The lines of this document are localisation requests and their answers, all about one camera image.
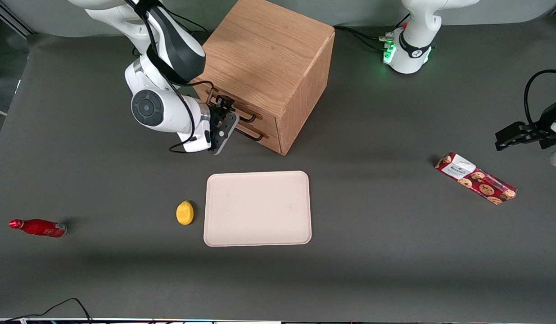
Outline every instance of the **red cookie box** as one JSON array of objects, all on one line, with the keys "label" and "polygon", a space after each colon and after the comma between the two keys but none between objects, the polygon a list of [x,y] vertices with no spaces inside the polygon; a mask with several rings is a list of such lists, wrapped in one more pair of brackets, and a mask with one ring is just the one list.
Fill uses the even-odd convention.
[{"label": "red cookie box", "polygon": [[471,189],[494,205],[516,197],[516,188],[477,168],[462,156],[450,152],[435,166],[443,174]]}]

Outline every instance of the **beige tray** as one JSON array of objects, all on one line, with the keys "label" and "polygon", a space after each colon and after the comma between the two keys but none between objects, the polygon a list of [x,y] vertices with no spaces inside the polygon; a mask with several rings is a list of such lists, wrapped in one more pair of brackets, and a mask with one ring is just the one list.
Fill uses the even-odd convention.
[{"label": "beige tray", "polygon": [[206,190],[208,246],[306,244],[312,238],[302,171],[214,174]]}]

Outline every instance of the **lemon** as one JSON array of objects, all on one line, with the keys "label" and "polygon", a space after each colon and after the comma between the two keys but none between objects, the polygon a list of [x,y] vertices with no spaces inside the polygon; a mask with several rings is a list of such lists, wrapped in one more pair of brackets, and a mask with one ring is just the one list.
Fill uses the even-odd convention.
[{"label": "lemon", "polygon": [[176,218],[178,223],[182,225],[189,225],[194,219],[194,208],[188,201],[183,201],[176,208]]}]

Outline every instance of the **wooden drawer cabinet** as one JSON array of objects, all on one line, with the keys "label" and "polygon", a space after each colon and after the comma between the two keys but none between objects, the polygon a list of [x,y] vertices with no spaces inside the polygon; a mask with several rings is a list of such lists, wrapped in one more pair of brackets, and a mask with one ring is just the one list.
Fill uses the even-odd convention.
[{"label": "wooden drawer cabinet", "polygon": [[[265,0],[239,0],[204,44],[210,80],[250,119],[237,129],[286,155],[328,81],[334,29]],[[195,87],[202,100],[209,86]]]}]

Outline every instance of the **metal handle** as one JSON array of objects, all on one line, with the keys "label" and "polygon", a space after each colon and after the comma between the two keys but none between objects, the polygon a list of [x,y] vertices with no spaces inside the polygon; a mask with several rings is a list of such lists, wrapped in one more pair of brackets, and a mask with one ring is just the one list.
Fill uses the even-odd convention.
[{"label": "metal handle", "polygon": [[[206,99],[206,103],[209,103],[210,100],[212,100],[212,97],[214,96],[214,93],[216,93],[216,92],[218,92],[218,89],[216,89],[216,88],[212,88],[211,90],[206,90],[206,93],[208,94],[208,99]],[[256,120],[257,117],[258,116],[255,113],[252,114],[250,119],[246,119],[246,118],[240,116],[240,121],[242,121],[244,123],[247,123],[247,124],[251,124],[251,123],[253,123],[253,121]]]},{"label": "metal handle", "polygon": [[264,134],[260,134],[257,138],[255,138],[254,136],[251,135],[247,135],[245,132],[239,130],[239,129],[234,129],[235,131],[237,131],[238,133],[242,134],[243,136],[253,140],[254,142],[259,142],[262,140],[262,138],[264,138]]},{"label": "metal handle", "polygon": [[241,122],[244,122],[244,123],[251,124],[253,121],[256,120],[256,117],[257,117],[256,114],[252,115],[252,117],[251,117],[250,119],[245,119],[244,117],[241,117],[241,116],[240,116],[240,121],[241,121]]}]

